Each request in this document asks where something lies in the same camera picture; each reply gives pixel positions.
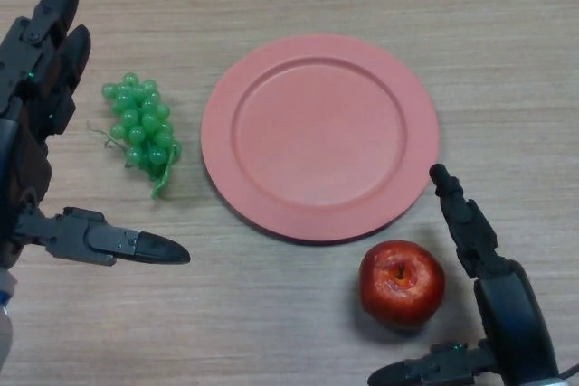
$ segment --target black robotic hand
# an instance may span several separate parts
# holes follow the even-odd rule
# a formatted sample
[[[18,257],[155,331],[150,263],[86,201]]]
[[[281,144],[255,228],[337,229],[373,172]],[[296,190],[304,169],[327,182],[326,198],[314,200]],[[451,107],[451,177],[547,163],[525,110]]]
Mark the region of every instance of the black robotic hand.
[[[104,266],[117,258],[186,264],[189,252],[176,242],[111,226],[99,212],[68,207],[46,218],[39,209],[52,178],[46,138],[68,126],[90,55],[85,26],[67,35],[78,4],[41,0],[0,45],[0,267],[12,267],[27,244]]]
[[[485,339],[478,347],[437,344],[420,359],[387,365],[368,378],[368,386],[468,385],[483,372],[501,376],[506,386],[565,385],[579,365],[559,372],[545,320],[523,267],[500,257],[497,235],[479,206],[466,201],[459,180],[444,165],[431,179],[457,255],[469,278]]]

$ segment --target wood grain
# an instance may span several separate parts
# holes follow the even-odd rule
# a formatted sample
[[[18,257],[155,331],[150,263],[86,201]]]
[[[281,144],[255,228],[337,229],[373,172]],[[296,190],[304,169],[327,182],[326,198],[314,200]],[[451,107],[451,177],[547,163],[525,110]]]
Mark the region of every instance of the wood grain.
[[[0,0],[0,28],[38,0]],[[200,159],[204,104],[245,53],[296,33],[349,34],[412,68],[440,114],[444,161],[477,199],[501,253],[528,270],[561,369],[578,362],[579,0],[81,0],[92,53],[62,137],[50,141],[47,214],[67,205],[175,238],[186,267],[99,268],[28,249],[13,268],[10,385],[363,385],[431,343],[481,337],[469,282],[429,187],[388,229],[326,249],[238,220]],[[185,146],[166,198],[87,130],[113,122],[100,86],[126,71],[158,81]],[[449,296],[400,339],[356,304],[356,268],[380,240],[440,258]],[[479,384],[500,384],[484,377]]]

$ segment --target plastic fruit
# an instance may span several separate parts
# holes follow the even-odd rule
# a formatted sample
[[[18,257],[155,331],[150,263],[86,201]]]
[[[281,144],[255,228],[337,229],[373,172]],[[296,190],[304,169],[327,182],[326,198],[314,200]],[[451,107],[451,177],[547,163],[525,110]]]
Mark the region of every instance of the plastic fruit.
[[[441,264],[426,249],[405,240],[377,244],[359,269],[364,310],[398,328],[422,327],[441,306],[446,278]]]

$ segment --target plate center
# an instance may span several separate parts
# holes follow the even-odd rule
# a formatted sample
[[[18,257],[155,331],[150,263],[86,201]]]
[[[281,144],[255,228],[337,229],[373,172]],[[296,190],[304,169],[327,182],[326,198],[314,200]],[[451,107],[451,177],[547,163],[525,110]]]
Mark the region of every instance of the plate center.
[[[395,169],[403,122],[389,93],[349,64],[302,61],[245,95],[234,123],[245,173],[267,194],[307,206],[366,195]]]

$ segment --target apple stem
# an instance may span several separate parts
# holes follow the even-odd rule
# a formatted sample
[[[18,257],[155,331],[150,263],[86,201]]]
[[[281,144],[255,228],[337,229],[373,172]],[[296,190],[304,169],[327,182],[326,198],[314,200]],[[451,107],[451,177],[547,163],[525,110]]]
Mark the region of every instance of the apple stem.
[[[398,276],[397,278],[403,279],[404,278],[404,264],[400,264],[398,266]]]

